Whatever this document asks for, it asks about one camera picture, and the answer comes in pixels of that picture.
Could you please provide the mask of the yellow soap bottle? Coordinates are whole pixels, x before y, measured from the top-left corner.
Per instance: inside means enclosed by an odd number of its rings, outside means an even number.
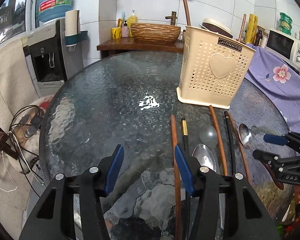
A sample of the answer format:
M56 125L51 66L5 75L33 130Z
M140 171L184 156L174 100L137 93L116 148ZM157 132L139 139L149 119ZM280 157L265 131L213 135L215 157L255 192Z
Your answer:
M138 17L135 14L135 10L132 10L131 16L129 16L129 18L127 18L128 29L130 29L130 27L133 23L137 23L137 22L138 22Z

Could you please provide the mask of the woven brown basin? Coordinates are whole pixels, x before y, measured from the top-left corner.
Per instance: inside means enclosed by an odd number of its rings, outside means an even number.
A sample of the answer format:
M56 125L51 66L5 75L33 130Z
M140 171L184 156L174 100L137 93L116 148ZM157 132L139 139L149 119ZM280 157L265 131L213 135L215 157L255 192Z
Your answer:
M162 43L175 42L181 33L181 27L154 23L132 23L130 30L136 40Z

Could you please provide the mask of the black thin chopstick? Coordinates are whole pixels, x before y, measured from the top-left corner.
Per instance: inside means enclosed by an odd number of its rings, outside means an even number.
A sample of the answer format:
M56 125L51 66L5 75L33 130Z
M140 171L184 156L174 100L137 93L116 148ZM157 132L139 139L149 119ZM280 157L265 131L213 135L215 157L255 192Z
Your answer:
M229 141L229 147L230 147L231 174L234 175L236 173L235 146L234 146L234 139L233 139L233 135L232 135L232 126L231 126L228 111L224 111L224 117L225 117L228 141Z

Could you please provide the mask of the cream plastic utensil basket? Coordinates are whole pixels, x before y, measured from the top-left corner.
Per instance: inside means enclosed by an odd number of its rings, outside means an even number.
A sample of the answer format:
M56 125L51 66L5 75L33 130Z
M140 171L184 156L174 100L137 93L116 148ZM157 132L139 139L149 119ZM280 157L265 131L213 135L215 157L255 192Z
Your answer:
M177 98L229 109L255 50L213 31L187 26Z

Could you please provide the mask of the wooden counter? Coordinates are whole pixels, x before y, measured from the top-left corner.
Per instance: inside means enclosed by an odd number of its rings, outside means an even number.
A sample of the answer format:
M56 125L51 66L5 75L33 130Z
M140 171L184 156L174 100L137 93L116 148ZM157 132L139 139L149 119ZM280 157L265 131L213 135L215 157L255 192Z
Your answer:
M159 43L153 41L140 41L135 40L132 37L125 37L117 40L109 40L99 44L96 49L100 52L101 59L136 50L183 53L184 42L176 40L172 43Z

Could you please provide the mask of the large steel spoon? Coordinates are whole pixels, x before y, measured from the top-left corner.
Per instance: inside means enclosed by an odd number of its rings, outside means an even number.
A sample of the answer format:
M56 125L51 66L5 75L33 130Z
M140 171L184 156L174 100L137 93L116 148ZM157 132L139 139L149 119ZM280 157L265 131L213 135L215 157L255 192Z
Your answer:
M219 166L215 159L215 155L210 151L210 149L204 145L199 144L195 147L192 156L197 158L201 166L206 166L216 173L219 173ZM215 239L222 239L224 232L224 222L225 222L225 195L219 195L219 218L217 222L217 230Z

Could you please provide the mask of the long curved wooden chopstick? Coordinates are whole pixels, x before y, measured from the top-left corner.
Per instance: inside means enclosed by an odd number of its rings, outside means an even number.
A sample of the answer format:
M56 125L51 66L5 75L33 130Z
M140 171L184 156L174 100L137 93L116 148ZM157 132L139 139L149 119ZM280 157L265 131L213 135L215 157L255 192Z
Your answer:
M215 114L215 111L214 111L212 105L209 106L209 111L210 111L210 115L212 118L213 126L214 126L214 128L216 130L216 134L217 134L218 149L219 149L219 155L220 155L220 159L221 159L221 163L222 163L223 174L225 176L227 176L228 175L228 167L227 167L227 163L226 163L226 156L225 156L223 141L222 141L217 117L216 117L216 114Z

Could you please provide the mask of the yellow mug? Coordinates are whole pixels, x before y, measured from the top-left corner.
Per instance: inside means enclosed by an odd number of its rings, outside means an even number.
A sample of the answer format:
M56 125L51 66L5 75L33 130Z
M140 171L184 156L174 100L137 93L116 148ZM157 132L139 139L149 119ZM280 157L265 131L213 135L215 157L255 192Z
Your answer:
M116 27L111 29L111 38L117 40L121 38L122 29L121 27Z

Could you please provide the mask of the brown wooden chopstick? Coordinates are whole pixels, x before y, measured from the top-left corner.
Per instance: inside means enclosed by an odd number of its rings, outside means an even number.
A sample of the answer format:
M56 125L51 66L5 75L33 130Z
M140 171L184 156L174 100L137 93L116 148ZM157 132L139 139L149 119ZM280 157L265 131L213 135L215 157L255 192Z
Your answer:
M186 23L188 26L191 26L190 11L189 11L189 5L187 0L183 0L183 4L184 4L185 16L186 16Z
M173 150L173 167L174 167L174 189L175 189L175 239L182 239L182 213L181 213L181 194L180 194L180 175L178 165L175 159L175 146L177 145L177 129L175 116L170 116L172 150Z

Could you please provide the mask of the white microwave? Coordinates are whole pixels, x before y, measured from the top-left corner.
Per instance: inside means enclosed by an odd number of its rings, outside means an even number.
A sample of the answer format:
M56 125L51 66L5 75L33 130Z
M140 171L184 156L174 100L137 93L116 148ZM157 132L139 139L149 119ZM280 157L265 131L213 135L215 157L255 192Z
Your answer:
M265 50L280 57L300 72L300 40L281 31L270 29Z

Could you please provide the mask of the white cooking pot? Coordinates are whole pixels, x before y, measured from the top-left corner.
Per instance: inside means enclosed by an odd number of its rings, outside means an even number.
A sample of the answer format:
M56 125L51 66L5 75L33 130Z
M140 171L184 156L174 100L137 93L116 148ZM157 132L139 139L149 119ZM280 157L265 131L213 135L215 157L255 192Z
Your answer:
M219 33L229 38L233 38L232 32L228 27L212 18L205 18L200 26L203 29Z

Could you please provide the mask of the water dispenser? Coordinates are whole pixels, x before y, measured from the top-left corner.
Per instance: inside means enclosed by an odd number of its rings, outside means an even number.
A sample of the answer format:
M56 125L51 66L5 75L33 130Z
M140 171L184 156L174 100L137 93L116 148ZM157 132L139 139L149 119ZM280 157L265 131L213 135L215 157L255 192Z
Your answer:
M65 19L51 20L27 35L37 94L54 95L83 66L82 47L66 46Z

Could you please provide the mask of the bronze faucet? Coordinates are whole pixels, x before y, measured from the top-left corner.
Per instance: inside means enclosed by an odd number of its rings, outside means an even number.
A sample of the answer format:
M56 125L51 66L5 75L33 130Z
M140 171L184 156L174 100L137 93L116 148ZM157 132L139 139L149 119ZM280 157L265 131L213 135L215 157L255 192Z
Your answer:
M175 26L176 20L177 20L177 12L172 11L170 16L165 17L166 20L170 20L170 25Z

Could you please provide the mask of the thin wooden chopstick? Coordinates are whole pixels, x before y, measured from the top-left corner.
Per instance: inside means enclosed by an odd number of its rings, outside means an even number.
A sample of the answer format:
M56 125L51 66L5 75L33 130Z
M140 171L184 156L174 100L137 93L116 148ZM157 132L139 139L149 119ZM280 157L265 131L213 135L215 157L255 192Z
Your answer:
M229 111L228 111L228 118L230 120L230 124L232 126L234 135L235 135L236 140L237 140L238 148L239 148L239 151L240 151L240 154L241 154L241 158L242 158L242 162L243 162L243 166L244 166L244 170L245 170L245 174L246 174L246 178L247 178L247 180L250 184L251 183L251 176L250 176L248 161L247 161L247 158L246 158L246 155L245 155L245 151L243 149L243 145L242 145L242 143L240 141L240 138L239 138L238 129L237 129L237 127L235 125L235 122L234 122L234 120L233 120L233 118L232 118Z

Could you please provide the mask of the round glass table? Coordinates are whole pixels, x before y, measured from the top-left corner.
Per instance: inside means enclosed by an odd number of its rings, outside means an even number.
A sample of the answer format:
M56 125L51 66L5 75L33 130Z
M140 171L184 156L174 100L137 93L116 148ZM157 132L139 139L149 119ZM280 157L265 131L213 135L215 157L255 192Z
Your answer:
M217 146L207 138L212 124L207 107L177 99L182 55L155 51L124 53L95 62L78 72L55 94L42 124L40 165L47 182L62 173L81 174L110 156L120 144L124 160L113 192L101 199L111 239L174 239L175 189L170 116L177 136L186 120L191 151L206 144L222 171ZM266 133L282 135L289 128L274 104L250 81L241 84L229 110L239 131L244 123L254 149L292 157L286 146L264 142ZM230 147L224 112L215 109L226 163L231 173ZM244 166L232 129L236 172ZM292 187L280 190L265 167L243 146L251 185L271 221L260 229L263 239L279 239L277 225L292 197Z

